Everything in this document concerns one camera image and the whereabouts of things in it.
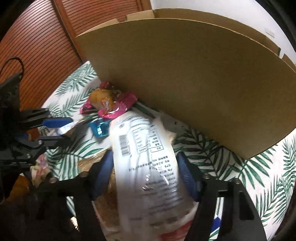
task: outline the cardboard box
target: cardboard box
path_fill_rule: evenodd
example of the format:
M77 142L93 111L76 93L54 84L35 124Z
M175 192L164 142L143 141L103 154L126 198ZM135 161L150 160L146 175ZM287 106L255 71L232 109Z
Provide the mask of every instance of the cardboard box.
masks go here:
M243 158L295 127L296 74L267 37L235 20L157 9L77 36L100 80L213 138Z

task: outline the orange food item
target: orange food item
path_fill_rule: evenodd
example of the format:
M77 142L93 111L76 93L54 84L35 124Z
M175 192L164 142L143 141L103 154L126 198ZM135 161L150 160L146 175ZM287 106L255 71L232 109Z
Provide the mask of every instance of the orange food item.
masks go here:
M114 103L111 90L96 89L89 95L89 101L98 110L103 107L106 107L108 110L113 109Z

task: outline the louvered wooden door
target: louvered wooden door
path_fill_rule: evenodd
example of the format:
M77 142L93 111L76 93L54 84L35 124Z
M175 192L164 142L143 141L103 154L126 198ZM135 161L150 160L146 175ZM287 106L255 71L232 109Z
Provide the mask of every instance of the louvered wooden door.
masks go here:
M25 75L20 86L21 109L39 108L83 60L75 36L113 18L150 9L149 0L36 0L14 22L0 42L0 67L20 57ZM20 72L12 61L3 82Z

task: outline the blue wrapper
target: blue wrapper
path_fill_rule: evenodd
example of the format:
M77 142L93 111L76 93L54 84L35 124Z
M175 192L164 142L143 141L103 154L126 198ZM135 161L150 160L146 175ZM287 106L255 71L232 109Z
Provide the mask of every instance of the blue wrapper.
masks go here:
M109 135L109 119L99 119L92 123L89 123L89 127L91 128L91 131L93 132L95 137L105 137Z

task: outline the table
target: table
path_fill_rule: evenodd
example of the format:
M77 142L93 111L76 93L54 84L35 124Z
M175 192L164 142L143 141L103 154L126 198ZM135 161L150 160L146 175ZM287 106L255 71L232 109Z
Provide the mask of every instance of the table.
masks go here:
M79 120L82 118L79 108L99 84L100 80L90 62L86 62L55 90L43 108L49 108L52 116ZM173 145L175 153L185 152L188 159L198 165L203 172L221 180L238 177L257 208L267 239L270 240L274 236L285 216L295 185L296 129L268 150L251 159L243 160L199 131L191 129L161 111L151 109L141 102L137 102L132 110L151 118L160 116L165 128L177 133ZM96 120L98 116L92 114L90 118ZM39 132L45 135L49 130L42 127ZM71 146L62 151L47 150L46 156L53 176L65 180L78 175L78 160L91 157L109 146L108 138L94 137L86 124L73 138ZM67 198L67 203L75 215L71 197ZM221 218L222 207L223 198L219 198L215 217ZM217 234L218 229L211 234L210 240L214 240Z

